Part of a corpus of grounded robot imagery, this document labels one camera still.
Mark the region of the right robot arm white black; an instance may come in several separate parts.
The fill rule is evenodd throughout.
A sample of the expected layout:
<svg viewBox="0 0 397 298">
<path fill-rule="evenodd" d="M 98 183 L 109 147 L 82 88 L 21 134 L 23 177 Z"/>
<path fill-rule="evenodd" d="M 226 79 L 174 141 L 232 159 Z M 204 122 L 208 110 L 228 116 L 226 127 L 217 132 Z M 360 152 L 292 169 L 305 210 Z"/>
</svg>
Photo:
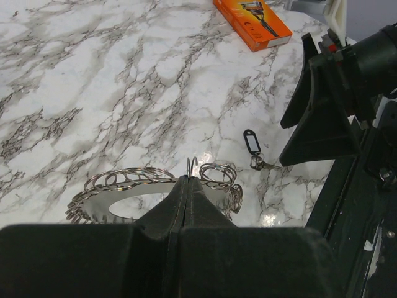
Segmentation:
<svg viewBox="0 0 397 298">
<path fill-rule="evenodd" d="M 360 154 L 349 117 L 362 129 L 376 117 L 375 99 L 396 98 L 396 25 L 353 45 L 329 29 L 319 43 L 301 38 L 303 68 L 280 122 L 294 127 L 280 155 L 283 166 Z"/>
</svg>

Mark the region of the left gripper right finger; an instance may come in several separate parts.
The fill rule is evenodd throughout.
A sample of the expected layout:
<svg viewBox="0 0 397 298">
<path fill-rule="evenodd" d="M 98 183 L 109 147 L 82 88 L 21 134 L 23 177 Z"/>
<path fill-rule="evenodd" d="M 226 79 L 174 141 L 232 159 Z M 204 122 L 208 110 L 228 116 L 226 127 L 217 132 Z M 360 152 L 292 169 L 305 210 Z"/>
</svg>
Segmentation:
<svg viewBox="0 0 397 298">
<path fill-rule="evenodd" d="M 178 236 L 179 297 L 342 297 L 332 252 L 316 230 L 239 228 L 189 181 Z"/>
</svg>

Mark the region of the metal disc with key rings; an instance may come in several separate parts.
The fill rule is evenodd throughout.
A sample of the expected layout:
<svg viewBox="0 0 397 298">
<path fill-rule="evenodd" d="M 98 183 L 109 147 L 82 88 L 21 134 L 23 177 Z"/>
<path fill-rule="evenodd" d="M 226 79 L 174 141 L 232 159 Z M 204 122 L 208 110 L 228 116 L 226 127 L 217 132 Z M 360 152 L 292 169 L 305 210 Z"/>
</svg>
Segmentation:
<svg viewBox="0 0 397 298">
<path fill-rule="evenodd" d="M 234 163 L 200 165 L 187 161 L 187 178 L 198 178 L 205 195 L 222 212 L 237 214 L 243 189 Z M 104 171 L 90 177 L 68 204 L 66 219 L 74 224 L 130 223 L 165 199 L 178 182 L 171 172 L 153 166 Z"/>
</svg>

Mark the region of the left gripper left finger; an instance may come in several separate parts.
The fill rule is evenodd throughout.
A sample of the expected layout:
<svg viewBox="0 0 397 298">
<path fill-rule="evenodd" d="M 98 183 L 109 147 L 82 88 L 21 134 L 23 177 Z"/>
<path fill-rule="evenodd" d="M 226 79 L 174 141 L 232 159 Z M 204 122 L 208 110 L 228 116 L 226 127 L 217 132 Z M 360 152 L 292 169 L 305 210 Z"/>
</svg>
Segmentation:
<svg viewBox="0 0 397 298">
<path fill-rule="evenodd" d="M 135 223 L 1 230 L 2 297 L 177 297 L 188 179 Z"/>
</svg>

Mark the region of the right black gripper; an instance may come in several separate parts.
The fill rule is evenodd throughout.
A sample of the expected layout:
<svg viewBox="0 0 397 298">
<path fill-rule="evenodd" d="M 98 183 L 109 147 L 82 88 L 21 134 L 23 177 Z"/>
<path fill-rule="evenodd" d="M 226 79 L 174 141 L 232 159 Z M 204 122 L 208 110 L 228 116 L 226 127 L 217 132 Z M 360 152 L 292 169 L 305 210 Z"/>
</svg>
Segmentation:
<svg viewBox="0 0 397 298">
<path fill-rule="evenodd" d="M 329 30 L 319 43 L 320 52 L 311 34 L 302 38 L 304 62 L 301 77 L 287 106 L 281 126 L 296 126 L 280 155 L 283 166 L 309 161 L 333 160 L 357 156 L 360 145 L 347 116 L 355 116 L 360 123 L 375 119 L 373 98 L 378 96 L 375 80 L 364 69 L 364 51 L 370 47 L 356 43 L 343 46 L 336 33 Z M 318 59 L 325 59 L 325 73 L 319 79 Z M 336 98 L 319 95 L 319 82 L 328 82 L 332 91 L 340 91 Z"/>
</svg>

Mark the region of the black key tag with key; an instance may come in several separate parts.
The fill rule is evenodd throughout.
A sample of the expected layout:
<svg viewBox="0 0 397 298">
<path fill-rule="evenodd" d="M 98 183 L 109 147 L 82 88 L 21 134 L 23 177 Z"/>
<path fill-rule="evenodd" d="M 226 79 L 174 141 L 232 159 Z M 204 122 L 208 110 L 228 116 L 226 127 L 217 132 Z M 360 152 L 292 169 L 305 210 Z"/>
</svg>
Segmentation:
<svg viewBox="0 0 397 298">
<path fill-rule="evenodd" d="M 253 130 L 246 129 L 243 132 L 244 141 L 246 143 L 248 152 L 251 155 L 250 167 L 254 170 L 260 171 L 264 168 L 267 169 L 283 169 L 281 166 L 272 165 L 267 163 L 264 159 L 264 155 L 261 152 L 261 147 L 257 136 Z"/>
</svg>

